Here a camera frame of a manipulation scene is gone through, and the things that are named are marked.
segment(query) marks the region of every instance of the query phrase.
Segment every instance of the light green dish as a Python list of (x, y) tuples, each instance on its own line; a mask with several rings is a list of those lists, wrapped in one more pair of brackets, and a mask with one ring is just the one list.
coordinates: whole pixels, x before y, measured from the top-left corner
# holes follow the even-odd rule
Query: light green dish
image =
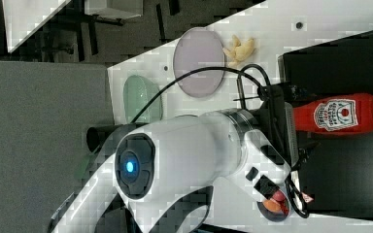
[[(126, 121), (130, 122), (158, 92), (157, 84), (142, 76), (130, 76), (123, 87)], [(137, 122), (152, 123), (161, 119), (162, 101), (159, 96), (137, 119)]]

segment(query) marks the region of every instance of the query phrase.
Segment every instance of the round plate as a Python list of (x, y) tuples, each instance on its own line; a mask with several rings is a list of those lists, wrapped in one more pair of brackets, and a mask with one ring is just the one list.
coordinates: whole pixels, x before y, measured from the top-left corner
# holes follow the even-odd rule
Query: round plate
[[(217, 33), (197, 27), (188, 30), (175, 48), (173, 67), (177, 79), (192, 70), (208, 66), (224, 66), (225, 56)], [(216, 91), (223, 71), (204, 71), (178, 82), (189, 96), (201, 98)]]

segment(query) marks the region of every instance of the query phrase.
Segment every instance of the black cable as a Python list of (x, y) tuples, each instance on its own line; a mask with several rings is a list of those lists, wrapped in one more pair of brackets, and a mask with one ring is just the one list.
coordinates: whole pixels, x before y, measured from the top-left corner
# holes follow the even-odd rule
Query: black cable
[[(267, 86), (271, 86), (271, 83), (269, 82), (268, 75), (266, 74), (266, 72), (264, 71), (264, 69), (262, 69), (262, 67), (260, 67), (259, 65), (257, 65), (257, 64), (248, 64), (248, 65), (244, 66), (241, 69), (241, 71), (245, 72), (246, 70), (248, 70), (250, 68), (256, 68), (261, 73), (261, 75), (263, 76), (263, 78), (265, 79), (266, 85)], [(271, 89), (269, 89), (269, 94), (270, 94), (270, 98), (272, 99), (273, 97), (272, 97)], [(272, 131), (275, 134), (275, 137), (277, 138), (277, 141), (278, 141), (277, 142), (278, 146), (280, 147), (279, 153), (283, 153), (285, 151), (284, 140), (283, 140), (283, 138), (281, 138), (280, 131), (278, 130), (277, 121), (273, 117), (275, 115), (274, 101), (269, 101), (268, 104), (269, 104), (269, 108), (268, 108), (269, 109), (269, 115), (271, 116), (270, 117), (270, 124), (272, 126)]]
[(166, 85), (165, 87), (163, 87), (149, 102), (147, 105), (145, 105), (145, 107), (137, 114), (137, 116), (135, 116), (131, 123), (135, 123), (136, 120), (141, 116), (141, 114), (153, 103), (153, 101), (155, 101), (155, 99), (157, 99), (165, 90), (167, 90), (169, 87), (171, 87), (172, 85), (174, 85), (175, 83), (183, 80), (184, 78), (190, 76), (190, 75), (193, 75), (195, 73), (199, 73), (199, 72), (203, 72), (203, 71), (209, 71), (209, 70), (221, 70), (221, 71), (227, 71), (227, 72), (231, 72), (231, 73), (235, 73), (235, 74), (238, 74), (240, 76), (244, 76), (245, 78), (249, 79), (251, 82), (255, 83), (259, 89), (260, 89), (260, 92), (261, 92), (261, 96), (260, 96), (260, 99), (265, 101), (267, 100), (267, 93), (265, 92), (265, 90), (262, 88), (262, 85), (261, 83), (259, 83), (254, 77), (252, 77), (251, 75), (243, 72), (243, 71), (239, 71), (239, 70), (235, 70), (235, 69), (232, 69), (232, 68), (228, 68), (228, 67), (218, 67), (218, 66), (210, 66), (210, 67), (204, 67), (204, 68), (200, 68), (200, 69), (196, 69), (196, 70), (193, 70), (193, 71), (190, 71), (182, 76), (180, 76), (179, 78), (175, 79), (174, 81), (170, 82), (168, 85)]
[[(287, 188), (288, 200), (291, 203), (293, 209), (296, 211), (296, 213), (299, 216), (303, 218), (307, 218), (310, 215), (307, 209), (307, 204), (305, 203), (305, 200), (302, 197), (302, 193), (295, 186), (295, 183), (293, 183), (290, 174), (286, 179), (286, 188)], [(296, 206), (296, 203), (293, 201), (293, 197), (295, 197), (295, 195), (298, 196), (299, 200), (301, 201), (301, 205), (302, 205), (301, 210), (299, 210), (299, 208)]]
[(262, 67), (260, 67), (259, 65), (257, 64), (248, 64), (246, 66), (244, 66), (241, 71), (244, 72), (250, 68), (256, 68), (263, 76), (263, 78), (265, 79), (265, 83), (266, 85), (271, 85), (271, 83), (269, 82), (269, 78), (268, 78), (268, 75), (266, 74), (265, 70), (262, 69)]

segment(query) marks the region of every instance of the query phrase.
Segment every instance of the red ketchup bottle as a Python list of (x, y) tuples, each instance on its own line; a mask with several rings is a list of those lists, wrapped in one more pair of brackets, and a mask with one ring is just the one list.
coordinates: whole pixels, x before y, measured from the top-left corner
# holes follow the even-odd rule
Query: red ketchup bottle
[(334, 96), (294, 108), (295, 129), (318, 134), (352, 135), (373, 131), (373, 95)]

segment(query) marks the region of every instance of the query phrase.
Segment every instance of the white table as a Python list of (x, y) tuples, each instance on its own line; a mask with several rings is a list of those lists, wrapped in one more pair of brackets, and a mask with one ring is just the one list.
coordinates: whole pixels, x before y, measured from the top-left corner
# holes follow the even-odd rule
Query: white table
[[(304, 27), (295, 29), (301, 21)], [(267, 0), (244, 12), (235, 14), (207, 27), (219, 33), (227, 46), (232, 34), (239, 38), (256, 38), (258, 50), (247, 63), (260, 64), (272, 83), (279, 81), (277, 58), (279, 55), (327, 41), (373, 30), (373, 1), (366, 0)], [(122, 101), (123, 84), (127, 77), (139, 74), (158, 83), (160, 87), (174, 80), (172, 58), (177, 41), (133, 57), (109, 68), (111, 94), (116, 123), (125, 123)], [(254, 74), (262, 83), (261, 75)], [(185, 114), (238, 107), (232, 99), (238, 96), (235, 75), (226, 74), (223, 84), (211, 97), (194, 99), (175, 85), (163, 94), (164, 118)], [(245, 81), (246, 95), (254, 95), (255, 87)], [(248, 108), (260, 105), (248, 101)], [(261, 217), (253, 200), (225, 179), (215, 182), (214, 202), (208, 224), (247, 232), (373, 232), (373, 222), (350, 218), (311, 215), (303, 219), (293, 214), (285, 222), (272, 223)]]
[(8, 52), (16, 50), (71, 0), (2, 0)]

